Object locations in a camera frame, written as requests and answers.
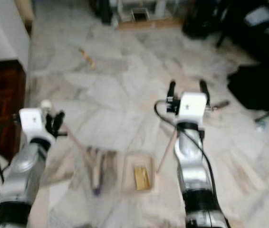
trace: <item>wooden baseboard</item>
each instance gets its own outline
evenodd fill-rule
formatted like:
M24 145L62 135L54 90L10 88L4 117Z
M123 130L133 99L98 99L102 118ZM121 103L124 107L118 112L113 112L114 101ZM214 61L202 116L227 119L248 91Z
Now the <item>wooden baseboard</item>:
M117 27L118 30L140 30L140 29L162 29L180 27L184 23L183 19L169 18L157 19L138 22L121 22Z

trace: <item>small wooden piece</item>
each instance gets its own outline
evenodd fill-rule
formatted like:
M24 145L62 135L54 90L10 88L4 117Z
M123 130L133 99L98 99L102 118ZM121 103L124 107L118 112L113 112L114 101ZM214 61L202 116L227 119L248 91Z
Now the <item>small wooden piece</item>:
M84 59L86 61L88 61L88 63L90 64L91 69L95 69L96 68L96 64L95 62L92 60L92 58L81 48L79 48L79 52L83 55Z

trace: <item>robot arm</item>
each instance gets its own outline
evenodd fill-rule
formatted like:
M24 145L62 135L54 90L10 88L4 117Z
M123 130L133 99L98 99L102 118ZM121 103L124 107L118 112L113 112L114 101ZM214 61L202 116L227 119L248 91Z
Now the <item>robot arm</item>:
M176 115L175 124L159 115L156 106L155 111L162 120L178 130L174 153L178 161L177 174L185 204L186 227L229 228L228 220L217 200L211 165L202 148L205 109L222 108L229 102L210 106L210 95L203 80L200 82L201 93L184 93L180 99L174 95L174 87L173 81L165 102L167 112Z
M38 108L21 109L22 130L28 145L13 159L0 195L0 228L25 228L39 189L47 153L58 136L64 113L54 117Z

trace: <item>white wall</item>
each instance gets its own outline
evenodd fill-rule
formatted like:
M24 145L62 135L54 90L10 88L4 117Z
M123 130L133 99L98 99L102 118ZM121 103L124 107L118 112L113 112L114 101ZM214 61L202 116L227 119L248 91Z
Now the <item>white wall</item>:
M14 0L0 0L0 60L18 59L28 69L29 36Z

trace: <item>yellow object in box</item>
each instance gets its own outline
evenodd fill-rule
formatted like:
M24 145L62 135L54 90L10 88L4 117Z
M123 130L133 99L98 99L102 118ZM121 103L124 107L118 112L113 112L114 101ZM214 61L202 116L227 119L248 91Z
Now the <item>yellow object in box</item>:
M149 182L147 168L145 166L135 166L134 174L136 189L149 190L151 186Z

